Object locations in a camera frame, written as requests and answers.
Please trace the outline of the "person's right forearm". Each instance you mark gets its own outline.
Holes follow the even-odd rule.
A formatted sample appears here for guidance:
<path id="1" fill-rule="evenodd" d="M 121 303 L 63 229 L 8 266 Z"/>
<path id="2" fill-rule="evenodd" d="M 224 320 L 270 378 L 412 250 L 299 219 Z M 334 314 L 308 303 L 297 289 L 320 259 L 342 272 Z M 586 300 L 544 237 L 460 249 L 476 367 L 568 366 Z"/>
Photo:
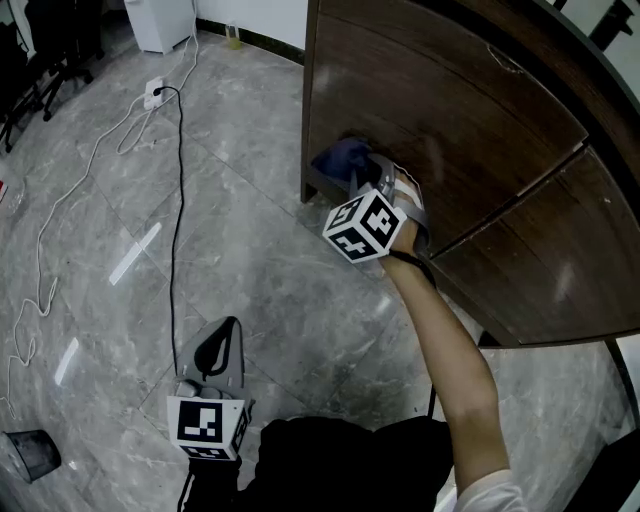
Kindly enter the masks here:
<path id="1" fill-rule="evenodd" d="M 414 325 L 450 428 L 456 485 L 463 492 L 509 468 L 494 378 L 468 331 L 422 271 L 392 257 L 381 264 Z"/>

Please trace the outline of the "white power strip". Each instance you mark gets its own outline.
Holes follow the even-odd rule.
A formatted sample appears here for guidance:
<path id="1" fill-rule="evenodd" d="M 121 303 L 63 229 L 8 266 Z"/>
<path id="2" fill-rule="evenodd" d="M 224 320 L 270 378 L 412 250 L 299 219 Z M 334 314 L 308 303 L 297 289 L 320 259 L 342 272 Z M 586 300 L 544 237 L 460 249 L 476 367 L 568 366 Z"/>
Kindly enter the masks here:
<path id="1" fill-rule="evenodd" d="M 156 77 L 149 80 L 145 86 L 143 105 L 146 111 L 157 109 L 161 106 L 163 99 L 164 78 Z"/>

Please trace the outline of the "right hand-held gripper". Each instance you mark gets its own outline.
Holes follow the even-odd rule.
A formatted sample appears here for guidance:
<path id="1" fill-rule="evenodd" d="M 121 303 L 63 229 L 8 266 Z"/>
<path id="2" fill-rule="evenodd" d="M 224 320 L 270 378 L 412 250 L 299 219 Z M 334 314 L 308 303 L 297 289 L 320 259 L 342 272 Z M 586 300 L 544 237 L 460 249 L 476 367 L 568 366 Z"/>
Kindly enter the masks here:
<path id="1" fill-rule="evenodd" d="M 351 170 L 349 200 L 329 212 L 323 238 L 352 264 L 391 254 L 392 246 L 409 222 L 417 229 L 415 242 L 429 242 L 427 215 L 417 190 L 395 187 L 395 164 L 369 153 Z"/>

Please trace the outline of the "person's black trousers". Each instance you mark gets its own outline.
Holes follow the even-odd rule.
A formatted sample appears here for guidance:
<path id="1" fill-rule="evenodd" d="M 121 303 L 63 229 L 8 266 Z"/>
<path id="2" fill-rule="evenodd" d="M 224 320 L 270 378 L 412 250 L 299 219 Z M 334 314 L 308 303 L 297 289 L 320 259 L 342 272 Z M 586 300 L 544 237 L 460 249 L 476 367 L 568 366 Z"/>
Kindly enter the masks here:
<path id="1" fill-rule="evenodd" d="M 239 512 L 433 512 L 453 467 L 446 423 L 418 416 L 371 431 L 341 419 L 274 420 Z"/>

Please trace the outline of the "black mesh bin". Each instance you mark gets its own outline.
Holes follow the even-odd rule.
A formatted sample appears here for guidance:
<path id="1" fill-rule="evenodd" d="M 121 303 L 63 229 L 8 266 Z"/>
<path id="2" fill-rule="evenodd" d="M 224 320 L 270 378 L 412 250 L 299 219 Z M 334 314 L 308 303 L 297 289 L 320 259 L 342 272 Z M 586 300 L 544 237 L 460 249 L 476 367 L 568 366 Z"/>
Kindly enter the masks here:
<path id="1" fill-rule="evenodd" d="M 28 484 L 52 473 L 62 464 L 61 454 L 42 429 L 21 432 L 0 432 L 0 450 L 13 464 L 17 474 Z"/>

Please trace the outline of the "dark blue cloth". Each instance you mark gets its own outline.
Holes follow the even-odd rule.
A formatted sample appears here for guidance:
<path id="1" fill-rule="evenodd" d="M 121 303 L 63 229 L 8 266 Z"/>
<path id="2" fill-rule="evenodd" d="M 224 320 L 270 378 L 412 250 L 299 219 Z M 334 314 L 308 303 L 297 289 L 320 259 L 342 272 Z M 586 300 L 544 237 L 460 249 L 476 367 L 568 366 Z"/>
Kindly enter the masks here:
<path id="1" fill-rule="evenodd" d="M 326 177 L 350 182 L 352 176 L 360 182 L 370 179 L 369 154 L 371 146 L 362 137 L 338 140 L 311 161 L 311 166 Z"/>

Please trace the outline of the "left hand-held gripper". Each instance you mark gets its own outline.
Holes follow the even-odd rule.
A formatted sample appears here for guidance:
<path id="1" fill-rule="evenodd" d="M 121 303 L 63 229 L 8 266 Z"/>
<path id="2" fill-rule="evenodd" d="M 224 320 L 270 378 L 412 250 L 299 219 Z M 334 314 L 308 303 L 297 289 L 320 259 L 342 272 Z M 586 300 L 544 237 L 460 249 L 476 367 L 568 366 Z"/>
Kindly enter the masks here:
<path id="1" fill-rule="evenodd" d="M 236 460 L 255 404 L 244 385 L 240 321 L 202 327 L 178 357 L 178 378 L 167 397 L 170 442 L 191 459 Z"/>

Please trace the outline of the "person's white printed shirt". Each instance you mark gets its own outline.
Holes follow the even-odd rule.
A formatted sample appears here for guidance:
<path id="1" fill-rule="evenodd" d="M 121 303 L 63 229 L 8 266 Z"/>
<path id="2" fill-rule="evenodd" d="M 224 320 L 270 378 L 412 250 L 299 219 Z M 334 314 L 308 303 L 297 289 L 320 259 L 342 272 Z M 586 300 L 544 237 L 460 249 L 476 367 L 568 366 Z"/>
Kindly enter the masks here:
<path id="1" fill-rule="evenodd" d="M 512 471 L 503 469 L 466 488 L 458 497 L 453 512 L 528 512 L 528 508 Z"/>

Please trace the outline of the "black office chair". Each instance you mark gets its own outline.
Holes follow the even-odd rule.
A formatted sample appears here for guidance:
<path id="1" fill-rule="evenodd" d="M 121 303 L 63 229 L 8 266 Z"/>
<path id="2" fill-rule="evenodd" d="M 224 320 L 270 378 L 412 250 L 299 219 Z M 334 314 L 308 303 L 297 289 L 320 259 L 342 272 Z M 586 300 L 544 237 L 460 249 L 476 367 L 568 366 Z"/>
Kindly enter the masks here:
<path id="1" fill-rule="evenodd" d="M 68 41 L 62 0 L 29 0 L 25 8 L 35 54 L 28 57 L 18 45 L 16 31 L 0 24 L 0 140 L 12 150 L 13 127 L 32 108 L 52 117 L 50 105 L 63 82 Z"/>
<path id="2" fill-rule="evenodd" d="M 40 102 L 43 120 L 48 122 L 51 104 L 62 84 L 81 78 L 85 84 L 93 75 L 82 65 L 90 58 L 101 59 L 100 19 L 103 0 L 28 0 L 29 22 L 35 57 L 52 77 Z"/>

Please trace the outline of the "person's left forearm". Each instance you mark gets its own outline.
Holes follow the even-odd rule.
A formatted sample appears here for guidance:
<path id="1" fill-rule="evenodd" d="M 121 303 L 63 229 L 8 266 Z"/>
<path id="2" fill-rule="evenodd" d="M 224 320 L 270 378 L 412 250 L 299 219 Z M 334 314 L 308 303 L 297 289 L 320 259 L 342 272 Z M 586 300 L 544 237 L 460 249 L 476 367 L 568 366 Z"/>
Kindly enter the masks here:
<path id="1" fill-rule="evenodd" d="M 177 512 L 230 512 L 238 493 L 242 459 L 235 461 L 191 458 Z"/>

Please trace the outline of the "white water dispenser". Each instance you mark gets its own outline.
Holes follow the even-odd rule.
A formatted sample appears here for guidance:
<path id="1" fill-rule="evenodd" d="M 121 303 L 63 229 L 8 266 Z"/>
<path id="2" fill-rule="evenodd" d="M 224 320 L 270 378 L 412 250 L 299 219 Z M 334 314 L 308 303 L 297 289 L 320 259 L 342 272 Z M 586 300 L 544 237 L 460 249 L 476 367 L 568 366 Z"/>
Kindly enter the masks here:
<path id="1" fill-rule="evenodd" d="M 124 0 L 141 51 L 167 54 L 192 35 L 194 0 Z"/>

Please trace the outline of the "dark wooden vanity cabinet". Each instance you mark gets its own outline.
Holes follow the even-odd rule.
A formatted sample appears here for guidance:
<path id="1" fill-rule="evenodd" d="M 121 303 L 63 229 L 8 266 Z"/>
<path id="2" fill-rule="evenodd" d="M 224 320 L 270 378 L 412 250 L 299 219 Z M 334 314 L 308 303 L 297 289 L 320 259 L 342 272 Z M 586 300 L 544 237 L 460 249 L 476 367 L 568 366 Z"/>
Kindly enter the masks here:
<path id="1" fill-rule="evenodd" d="M 640 224 L 640 102 L 628 90 L 600 51 L 545 0 L 408 0 L 451 19 L 502 52 L 554 95 L 585 128 L 586 139 L 559 165 L 526 187 L 476 227 L 438 252 L 422 250 L 444 291 L 458 301 L 491 335 L 506 346 L 580 343 L 637 334 L 640 330 L 576 341 L 524 344 L 484 313 L 434 264 L 434 259 L 521 202 L 586 149 L 593 149 L 628 202 Z M 322 194 L 334 203 L 347 189 L 311 166 L 307 149 L 309 100 L 313 77 L 316 19 L 320 0 L 310 0 L 304 64 L 301 197 Z"/>

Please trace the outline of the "person's right hand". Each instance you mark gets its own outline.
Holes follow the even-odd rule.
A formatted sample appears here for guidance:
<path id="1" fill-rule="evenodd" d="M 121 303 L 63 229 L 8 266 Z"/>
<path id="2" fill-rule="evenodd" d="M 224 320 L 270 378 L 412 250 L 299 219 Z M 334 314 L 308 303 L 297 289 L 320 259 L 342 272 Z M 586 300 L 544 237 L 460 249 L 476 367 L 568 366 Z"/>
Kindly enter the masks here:
<path id="1" fill-rule="evenodd" d="M 396 172 L 393 185 L 392 205 L 406 215 L 406 220 L 392 248 L 415 256 L 416 250 L 422 250 L 428 234 L 423 201 L 416 183 L 405 172 Z"/>

